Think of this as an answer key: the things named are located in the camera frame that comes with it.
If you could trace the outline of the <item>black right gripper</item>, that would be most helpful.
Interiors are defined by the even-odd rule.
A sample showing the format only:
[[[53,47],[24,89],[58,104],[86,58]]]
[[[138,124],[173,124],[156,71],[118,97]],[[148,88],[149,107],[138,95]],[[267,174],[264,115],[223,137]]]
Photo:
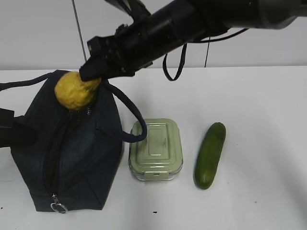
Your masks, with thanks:
[[[82,81],[132,77],[153,64],[154,28],[150,23],[120,25],[114,35],[95,36],[87,42],[90,57],[79,69]]]

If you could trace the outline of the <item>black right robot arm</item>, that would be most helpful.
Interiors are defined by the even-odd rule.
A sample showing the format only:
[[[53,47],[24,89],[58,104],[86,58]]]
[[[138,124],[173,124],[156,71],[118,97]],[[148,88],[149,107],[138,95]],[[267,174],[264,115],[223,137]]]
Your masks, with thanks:
[[[112,0],[132,19],[112,36],[88,41],[83,81],[134,76],[187,43],[204,43],[230,28],[283,29],[307,14],[304,0],[174,0],[150,13],[139,0]]]

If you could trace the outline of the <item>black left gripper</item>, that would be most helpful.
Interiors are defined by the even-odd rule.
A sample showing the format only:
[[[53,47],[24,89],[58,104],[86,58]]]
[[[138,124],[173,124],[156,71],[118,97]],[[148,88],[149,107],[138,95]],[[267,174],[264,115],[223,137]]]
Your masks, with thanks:
[[[25,123],[24,116],[14,118],[14,111],[0,109],[0,147],[34,144],[37,132]]]

